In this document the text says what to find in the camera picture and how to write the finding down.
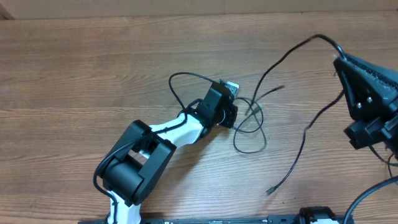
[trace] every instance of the white plastic part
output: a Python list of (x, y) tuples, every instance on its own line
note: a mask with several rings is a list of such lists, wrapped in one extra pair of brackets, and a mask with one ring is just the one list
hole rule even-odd
[[(185, 115), (182, 113), (178, 118), (166, 122), (164, 124), (158, 125), (150, 125), (152, 131), (158, 131), (164, 128), (172, 127), (176, 124), (180, 124), (184, 121)], [(173, 143), (177, 149), (186, 145), (186, 144), (193, 144), (195, 141), (198, 140), (200, 137), (200, 133), (203, 130), (203, 126), (200, 122), (195, 119), (193, 116), (188, 115), (187, 122), (179, 128), (173, 129), (171, 131), (167, 131), (166, 133), (158, 134), (159, 137), (162, 139), (167, 139), (171, 143)], [(146, 154), (143, 150), (140, 151), (144, 157), (149, 158), (149, 155)], [(141, 216), (139, 214), (139, 209), (141, 205), (131, 205), (128, 207), (124, 200), (119, 197), (115, 192), (108, 191), (109, 193), (113, 194), (118, 201), (118, 212), (116, 214), (116, 221), (118, 224), (140, 224)], [(111, 199), (111, 213), (108, 217), (108, 224), (113, 224), (113, 213), (114, 213), (114, 206), (112, 205), (113, 201)]]
[[(118, 224), (139, 224), (141, 222), (141, 216), (139, 214), (139, 209), (141, 205), (131, 205), (128, 207), (124, 200), (119, 197), (115, 192), (108, 191), (112, 195), (116, 197), (118, 201), (118, 212), (116, 213), (116, 221)], [(111, 213), (108, 217), (108, 223), (113, 224), (113, 213), (114, 206), (112, 205), (113, 201), (111, 199)]]
[(339, 223), (336, 220), (325, 218), (325, 219), (318, 219), (316, 222), (311, 222), (311, 224), (339, 224)]

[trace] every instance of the tabletop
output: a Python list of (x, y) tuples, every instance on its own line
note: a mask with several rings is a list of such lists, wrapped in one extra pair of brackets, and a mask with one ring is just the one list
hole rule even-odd
[[(268, 67), (316, 33), (397, 70), (397, 21), (394, 11), (0, 21), (0, 223), (104, 218), (109, 199), (93, 187), (95, 167), (132, 121), (175, 118), (181, 108), (167, 84), (171, 74), (231, 80), (250, 97)], [(352, 120), (341, 100), (309, 130), (287, 181), (266, 194), (292, 165), (304, 127), (342, 89), (333, 75), (336, 54), (321, 40), (291, 54), (259, 90), (285, 85), (261, 100), (266, 149), (241, 154), (233, 130), (213, 129), (175, 152), (142, 204), (143, 216), (263, 217), (316, 205), (343, 215), (361, 192), (387, 179), (370, 150), (349, 144), (343, 130)], [(184, 76), (173, 85), (185, 104), (210, 86)], [(240, 122), (246, 107), (237, 105)], [(263, 140), (239, 135), (237, 143), (252, 151)], [(397, 194), (390, 185), (371, 195), (355, 220), (394, 222)]]

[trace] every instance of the wooden surface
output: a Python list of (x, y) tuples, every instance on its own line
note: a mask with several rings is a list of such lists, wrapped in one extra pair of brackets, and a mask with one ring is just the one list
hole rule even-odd
[[(397, 12), (1, 21), (0, 223), (105, 217), (108, 198), (91, 183), (94, 169), (131, 121), (157, 124), (176, 116), (171, 74), (231, 80), (250, 96), (265, 69), (318, 32), (351, 54), (398, 69), (397, 21)], [(314, 205), (344, 214), (362, 191), (386, 179), (386, 166), (369, 150), (349, 145), (343, 129), (352, 120), (341, 101), (308, 132), (288, 181), (270, 197), (265, 193), (291, 166), (304, 127), (341, 90), (334, 54), (313, 41), (265, 79), (261, 93), (286, 88), (262, 100), (264, 152), (240, 154), (232, 130), (214, 129), (175, 153), (143, 203), (144, 215), (258, 217)], [(173, 84), (185, 104), (209, 87), (193, 77)], [(241, 121), (244, 105), (238, 106)], [(238, 144), (253, 150), (261, 138), (240, 136)], [(367, 198), (354, 212), (358, 223), (394, 223), (397, 194), (391, 185)]]
[(398, 0), (0, 0), (7, 18), (395, 11)]

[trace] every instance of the wall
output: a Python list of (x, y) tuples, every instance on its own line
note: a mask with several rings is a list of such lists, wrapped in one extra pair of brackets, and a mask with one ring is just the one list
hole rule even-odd
[(15, 19), (398, 10), (398, 0), (0, 0), (0, 4), (7, 17)]

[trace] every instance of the black machine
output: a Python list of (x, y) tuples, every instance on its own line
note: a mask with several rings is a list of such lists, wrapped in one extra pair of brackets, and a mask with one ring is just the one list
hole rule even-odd
[[(291, 51), (316, 37), (332, 43), (328, 37), (314, 35), (294, 47)], [(377, 155), (372, 145), (384, 142), (397, 157), (398, 72), (370, 64), (352, 55), (344, 54), (340, 46), (335, 42), (332, 45), (340, 53), (340, 56), (336, 58), (333, 64), (343, 85), (349, 114), (354, 120), (354, 123), (344, 130), (350, 139), (351, 145), (355, 149), (370, 147), (372, 152)], [(276, 65), (281, 63), (291, 51), (278, 61)], [(148, 126), (139, 120), (133, 122), (97, 167), (94, 175), (95, 186), (111, 198), (111, 212), (106, 220), (98, 220), (95, 223), (352, 224), (354, 221), (351, 212), (364, 197), (371, 194), (375, 189), (377, 190), (384, 185), (398, 180), (397, 177), (392, 177), (387, 182), (375, 185), (373, 189), (364, 192), (351, 205), (350, 209), (352, 210), (350, 211), (349, 209), (345, 216), (336, 216), (328, 207), (308, 207), (302, 208), (298, 215), (270, 215), (266, 218), (141, 220), (139, 217), (139, 205), (154, 189), (174, 151), (185, 144), (193, 144), (198, 139), (205, 137), (214, 125), (218, 124), (226, 128), (232, 128), (236, 119), (238, 107), (233, 103), (239, 90), (237, 84), (224, 81), (214, 82), (213, 80), (199, 76), (200, 78), (209, 80), (212, 85), (204, 100), (197, 99), (185, 108), (170, 83), (173, 76), (181, 74), (199, 76), (193, 73), (176, 73), (170, 77), (170, 89), (182, 106), (182, 111), (178, 115), (178, 118), (155, 126)], [(198, 106), (193, 109), (192, 106), (197, 103)], [(128, 155), (130, 150), (145, 155), (148, 158), (147, 162), (145, 164), (137, 162), (133, 157)], [(103, 186), (107, 191), (98, 186), (96, 183), (97, 176), (103, 179)]]

